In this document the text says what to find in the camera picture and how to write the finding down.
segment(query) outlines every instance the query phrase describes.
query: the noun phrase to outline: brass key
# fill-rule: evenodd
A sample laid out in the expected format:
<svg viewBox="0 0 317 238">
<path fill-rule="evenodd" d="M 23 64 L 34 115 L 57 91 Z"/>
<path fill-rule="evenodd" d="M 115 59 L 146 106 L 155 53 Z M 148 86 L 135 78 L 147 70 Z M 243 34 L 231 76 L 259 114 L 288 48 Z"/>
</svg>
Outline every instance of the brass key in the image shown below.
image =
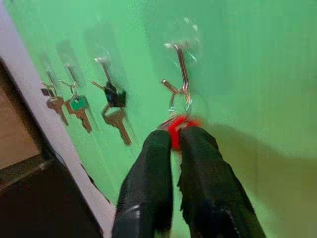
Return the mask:
<svg viewBox="0 0 317 238">
<path fill-rule="evenodd" d="M 107 116 L 103 113 L 103 118 L 105 122 L 109 125 L 112 125 L 118 128 L 120 131 L 121 138 L 124 141 L 124 144 L 130 145 L 131 144 L 130 137 L 122 122 L 124 117 L 125 117 L 125 112 L 123 110 L 115 111 L 114 113 L 111 113 L 110 115 L 107 115 Z"/>
<path fill-rule="evenodd" d="M 68 125 L 67 119 L 62 109 L 63 104 L 64 104 L 64 99 L 60 96 L 51 97 L 46 101 L 47 107 L 50 109 L 54 109 L 55 112 L 59 114 L 60 118 L 65 123 L 65 125 Z"/>
<path fill-rule="evenodd" d="M 82 121 L 83 127 L 88 133 L 92 131 L 92 127 L 86 115 L 86 109 L 89 107 L 88 101 L 83 95 L 74 95 L 65 102 L 66 108 L 70 114 L 75 114 Z"/>
<path fill-rule="evenodd" d="M 81 120 L 83 127 L 86 129 L 88 133 L 92 131 L 92 127 L 86 115 L 85 109 L 80 109 L 77 111 L 73 111 L 73 113 L 77 116 L 78 119 Z"/>
</svg>

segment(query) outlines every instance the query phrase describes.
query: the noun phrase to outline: red plastic tag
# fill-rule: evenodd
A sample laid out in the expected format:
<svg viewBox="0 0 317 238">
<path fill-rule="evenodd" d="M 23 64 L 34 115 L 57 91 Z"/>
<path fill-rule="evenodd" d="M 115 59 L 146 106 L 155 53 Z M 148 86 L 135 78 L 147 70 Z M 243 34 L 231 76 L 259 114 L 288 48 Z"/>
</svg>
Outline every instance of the red plastic tag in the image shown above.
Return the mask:
<svg viewBox="0 0 317 238">
<path fill-rule="evenodd" d="M 200 126 L 201 123 L 198 120 L 188 120 L 185 115 L 181 115 L 176 118 L 171 125 L 167 128 L 171 138 L 172 138 L 172 150 L 180 151 L 179 144 L 179 129 L 183 127 L 190 126 Z"/>
</svg>

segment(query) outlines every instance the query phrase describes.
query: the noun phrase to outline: green wall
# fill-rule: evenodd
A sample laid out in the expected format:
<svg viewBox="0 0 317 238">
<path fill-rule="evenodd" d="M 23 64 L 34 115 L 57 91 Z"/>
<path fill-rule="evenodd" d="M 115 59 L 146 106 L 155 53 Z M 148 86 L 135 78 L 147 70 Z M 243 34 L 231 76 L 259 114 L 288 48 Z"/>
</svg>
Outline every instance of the green wall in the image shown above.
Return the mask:
<svg viewBox="0 0 317 238">
<path fill-rule="evenodd" d="M 66 127 L 81 161 L 116 203 L 120 185 L 147 135 L 168 117 L 170 93 L 182 79 L 167 40 L 197 38 L 186 55 L 193 114 L 202 117 L 241 180 L 269 238 L 313 237 L 317 212 L 317 2 L 315 0 L 6 0 L 42 80 L 46 61 L 56 80 L 71 82 L 90 104 L 93 131 L 74 115 Z M 106 125 L 106 81 L 96 54 L 109 53 L 114 83 L 128 93 L 125 126 L 133 144 Z M 57 85 L 64 99 L 70 90 Z M 189 237 L 172 157 L 172 237 Z"/>
</svg>

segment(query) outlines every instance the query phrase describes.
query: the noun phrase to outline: silver key ring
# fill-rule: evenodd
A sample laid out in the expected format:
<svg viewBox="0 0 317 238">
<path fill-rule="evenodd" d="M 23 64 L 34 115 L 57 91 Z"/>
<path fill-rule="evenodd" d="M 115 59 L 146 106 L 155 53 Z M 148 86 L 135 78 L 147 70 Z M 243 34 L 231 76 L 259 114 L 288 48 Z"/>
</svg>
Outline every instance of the silver key ring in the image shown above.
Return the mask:
<svg viewBox="0 0 317 238">
<path fill-rule="evenodd" d="M 170 98 L 170 101 L 169 101 L 169 113 L 170 113 L 170 116 L 174 116 L 175 114 L 177 114 L 177 112 L 175 111 L 175 96 L 176 95 L 183 95 L 185 96 L 186 98 L 186 102 L 185 102 L 185 112 L 186 114 L 190 114 L 191 112 L 191 109 L 192 109 L 192 99 L 191 99 L 191 96 L 190 96 L 190 93 L 187 91 L 186 93 L 173 93 L 171 98 Z"/>
</svg>

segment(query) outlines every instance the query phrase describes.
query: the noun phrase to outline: green key head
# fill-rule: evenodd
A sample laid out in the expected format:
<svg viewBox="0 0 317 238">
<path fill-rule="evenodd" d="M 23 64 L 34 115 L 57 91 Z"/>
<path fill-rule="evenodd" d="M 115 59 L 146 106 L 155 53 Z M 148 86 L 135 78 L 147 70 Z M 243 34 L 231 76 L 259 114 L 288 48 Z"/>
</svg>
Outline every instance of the green key head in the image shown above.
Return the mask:
<svg viewBox="0 0 317 238">
<path fill-rule="evenodd" d="M 81 109 L 86 109 L 88 108 L 88 101 L 85 96 L 83 95 L 75 95 L 71 98 L 70 102 L 70 107 L 71 109 L 76 112 Z"/>
</svg>

